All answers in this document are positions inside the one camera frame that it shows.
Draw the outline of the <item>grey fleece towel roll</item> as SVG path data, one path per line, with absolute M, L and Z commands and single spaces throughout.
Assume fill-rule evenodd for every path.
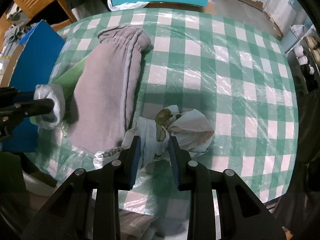
M 67 135 L 95 155 L 124 139 L 135 105 L 142 53 L 151 40 L 143 29 L 119 25 L 102 30 L 89 53 L 70 103 Z

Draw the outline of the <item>light green cloth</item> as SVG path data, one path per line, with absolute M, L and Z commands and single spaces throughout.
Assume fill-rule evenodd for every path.
M 54 129 L 58 126 L 66 112 L 66 102 L 72 96 L 76 84 L 84 70 L 87 57 L 82 59 L 64 74 L 48 85 L 37 85 L 34 100 L 50 99 L 54 106 L 49 114 L 30 117 L 30 122 L 44 129 Z

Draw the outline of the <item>white sock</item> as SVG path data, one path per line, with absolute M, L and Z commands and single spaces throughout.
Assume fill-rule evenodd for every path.
M 37 85 L 34 100 L 46 108 L 44 113 L 35 116 L 35 124 L 44 129 L 57 127 L 63 120 L 66 109 L 62 87 L 58 84 Z

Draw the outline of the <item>shoe rack with shoes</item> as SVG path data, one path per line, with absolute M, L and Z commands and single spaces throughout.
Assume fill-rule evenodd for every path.
M 296 95 L 319 88 L 319 36 L 314 25 L 286 52 Z

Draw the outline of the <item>white patterned cloth bundle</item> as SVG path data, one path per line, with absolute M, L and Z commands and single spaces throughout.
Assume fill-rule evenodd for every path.
M 141 170 L 159 160 L 169 160 L 169 138 L 176 137 L 181 149 L 191 157 L 204 154 L 212 142 L 214 129 L 206 116 L 200 111 L 180 112 L 178 106 L 171 105 L 161 109 L 155 120 L 138 117 L 124 136 L 121 145 L 94 155 L 94 168 L 119 158 L 120 153 L 130 148 L 133 137 L 140 137 L 140 158 L 138 168 Z

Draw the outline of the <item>blue-rimmed cardboard box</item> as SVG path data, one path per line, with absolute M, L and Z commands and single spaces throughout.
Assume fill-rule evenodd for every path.
M 35 90 L 36 85 L 49 82 L 57 58 L 65 41 L 44 20 L 40 21 L 20 40 L 23 50 L 17 60 L 9 85 L 23 92 Z M 4 151 L 34 152 L 38 127 L 25 118 L 2 143 Z

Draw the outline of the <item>white plastic bag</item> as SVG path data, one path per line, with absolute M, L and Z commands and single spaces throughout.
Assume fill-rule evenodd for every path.
M 144 8 L 149 4 L 149 2 L 136 2 L 136 3 L 123 3 L 120 5 L 113 5 L 112 0 L 107 0 L 107 6 L 111 11 L 121 11 L 130 9 Z

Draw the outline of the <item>green checkered tablecloth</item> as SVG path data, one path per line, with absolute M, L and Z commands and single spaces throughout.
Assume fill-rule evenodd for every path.
M 203 113 L 215 131 L 200 163 L 233 169 L 262 202 L 283 195 L 297 152 L 295 86 L 280 43 L 248 25 L 216 15 L 169 9 L 108 12 L 59 32 L 65 45 L 57 79 L 98 45 L 99 31 L 136 25 L 151 38 L 144 55 L 135 116 L 164 107 Z

